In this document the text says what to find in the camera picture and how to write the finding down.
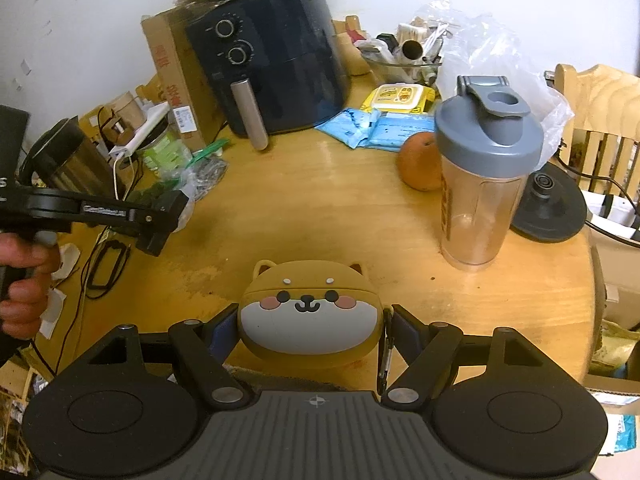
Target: cardboard box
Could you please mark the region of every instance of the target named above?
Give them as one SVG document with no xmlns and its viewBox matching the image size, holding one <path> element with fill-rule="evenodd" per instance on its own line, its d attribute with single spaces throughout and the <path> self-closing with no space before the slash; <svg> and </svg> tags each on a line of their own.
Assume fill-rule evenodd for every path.
<svg viewBox="0 0 640 480">
<path fill-rule="evenodd" d="M 626 362 L 627 378 L 615 379 L 588 374 L 582 384 L 607 413 L 640 415 L 640 344 Z"/>
<path fill-rule="evenodd" d="M 640 324 L 640 250 L 591 232 L 607 287 L 604 319 L 626 330 Z"/>
<path fill-rule="evenodd" d="M 596 333 L 600 333 L 602 317 L 630 330 L 640 323 L 640 250 L 594 231 L 591 231 L 591 243 L 596 249 L 592 254 Z M 626 379 L 588 374 L 582 384 L 594 393 L 605 412 L 640 415 L 640 344 L 631 352 L 626 368 Z"/>
<path fill-rule="evenodd" d="M 143 20 L 142 30 L 182 140 L 195 152 L 215 140 L 225 117 L 184 31 L 191 19 L 176 7 Z"/>
<path fill-rule="evenodd" d="M 29 367 L 20 364 L 15 358 L 9 359 L 0 368 L 0 386 L 17 397 L 22 397 L 25 384 L 30 379 Z"/>
</svg>

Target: yellow packaging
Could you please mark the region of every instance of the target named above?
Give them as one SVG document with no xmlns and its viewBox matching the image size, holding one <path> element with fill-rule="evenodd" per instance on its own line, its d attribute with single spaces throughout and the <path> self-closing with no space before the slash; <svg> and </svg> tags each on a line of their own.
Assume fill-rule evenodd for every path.
<svg viewBox="0 0 640 480">
<path fill-rule="evenodd" d="M 403 99 L 410 101 L 413 96 L 401 96 L 400 92 L 407 87 L 418 87 L 422 89 L 421 95 L 419 95 L 417 103 L 414 104 L 412 108 L 401 108 L 398 107 L 397 103 L 391 102 L 392 100 L 400 100 Z M 399 114 L 423 114 L 431 107 L 433 102 L 436 99 L 436 92 L 433 88 L 429 88 L 428 86 L 421 85 L 401 85 L 401 84 L 386 84 L 376 88 L 373 92 L 371 92 L 360 107 L 360 110 L 364 112 L 371 113 L 373 109 L 380 110 L 381 112 L 396 112 Z M 384 101 L 389 101 L 389 105 L 385 105 Z"/>
</svg>

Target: gray bottle lid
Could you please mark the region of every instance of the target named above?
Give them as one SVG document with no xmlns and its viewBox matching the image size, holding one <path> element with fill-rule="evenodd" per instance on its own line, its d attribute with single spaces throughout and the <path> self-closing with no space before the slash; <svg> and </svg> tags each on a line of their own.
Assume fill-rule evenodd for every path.
<svg viewBox="0 0 640 480">
<path fill-rule="evenodd" d="M 504 76 L 458 76 L 458 95 L 436 109 L 436 144 L 457 167 L 487 178 L 531 173 L 542 126 Z"/>
</svg>

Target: navy blue air fryer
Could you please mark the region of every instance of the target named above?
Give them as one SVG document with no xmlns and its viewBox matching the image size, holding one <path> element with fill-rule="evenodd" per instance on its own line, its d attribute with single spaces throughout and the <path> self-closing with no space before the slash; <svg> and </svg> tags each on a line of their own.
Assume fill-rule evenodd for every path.
<svg viewBox="0 0 640 480">
<path fill-rule="evenodd" d="M 350 80 L 325 0 L 234 0 L 186 31 L 231 129 L 258 150 L 344 107 Z"/>
</svg>

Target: shaker bottle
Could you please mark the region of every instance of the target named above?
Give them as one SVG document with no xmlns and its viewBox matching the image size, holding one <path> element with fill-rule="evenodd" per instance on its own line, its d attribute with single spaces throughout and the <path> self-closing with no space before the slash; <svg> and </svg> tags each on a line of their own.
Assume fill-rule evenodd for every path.
<svg viewBox="0 0 640 480">
<path fill-rule="evenodd" d="M 435 122 L 442 254 L 459 269 L 482 269 L 498 254 L 540 160 L 542 127 L 503 76 L 459 76 L 458 95 L 437 108 Z"/>
</svg>

